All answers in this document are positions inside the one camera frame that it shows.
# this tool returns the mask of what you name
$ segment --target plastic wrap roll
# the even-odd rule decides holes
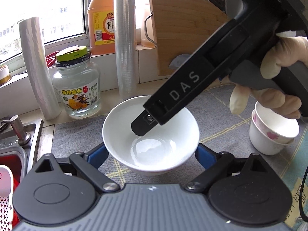
[[[45,120],[60,113],[58,99],[47,69],[39,18],[32,17],[19,23],[20,43],[30,84]]]
[[[114,0],[115,56],[120,98],[136,96],[135,0]]]

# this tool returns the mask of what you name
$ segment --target black round pad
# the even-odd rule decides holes
[[[40,186],[34,192],[34,198],[43,204],[57,204],[70,196],[70,189],[62,184],[53,183]]]
[[[290,206],[287,187],[266,173],[224,178],[208,195],[210,204],[227,220],[253,226],[280,222]]]
[[[38,225],[61,224],[84,214],[95,201],[87,181],[62,172],[29,173],[13,194],[15,211]]]

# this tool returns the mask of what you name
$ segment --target jar label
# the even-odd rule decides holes
[[[98,100],[98,78],[93,82],[73,89],[57,90],[66,110],[78,111],[86,109]]]
[[[95,45],[115,42],[115,22],[113,11],[93,13]]]

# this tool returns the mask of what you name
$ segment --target white cup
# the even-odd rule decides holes
[[[117,105],[106,117],[102,134],[107,150],[116,160],[139,174],[154,176],[186,162],[196,151],[200,136],[198,124],[186,108],[144,136],[135,135],[131,123],[149,98],[139,96]]]
[[[299,133],[299,125],[295,119],[287,119],[259,102],[255,104],[254,122],[267,137],[275,142],[287,144]]]
[[[282,144],[278,143],[269,137],[267,137],[255,124],[254,117],[255,110],[251,113],[251,124],[249,129],[249,138],[253,146],[261,153],[272,156],[278,154],[285,146],[292,143],[294,138],[289,141],[289,143]]]

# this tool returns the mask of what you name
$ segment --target gloved hand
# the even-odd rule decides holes
[[[274,78],[281,67],[291,66],[296,61],[302,61],[308,67],[308,41],[306,37],[280,38],[280,41],[270,49],[261,63],[261,74],[265,79]],[[232,114],[239,115],[246,108],[249,94],[266,108],[289,118],[301,117],[299,108],[301,100],[292,95],[285,95],[276,89],[253,90],[236,84],[230,97]]]

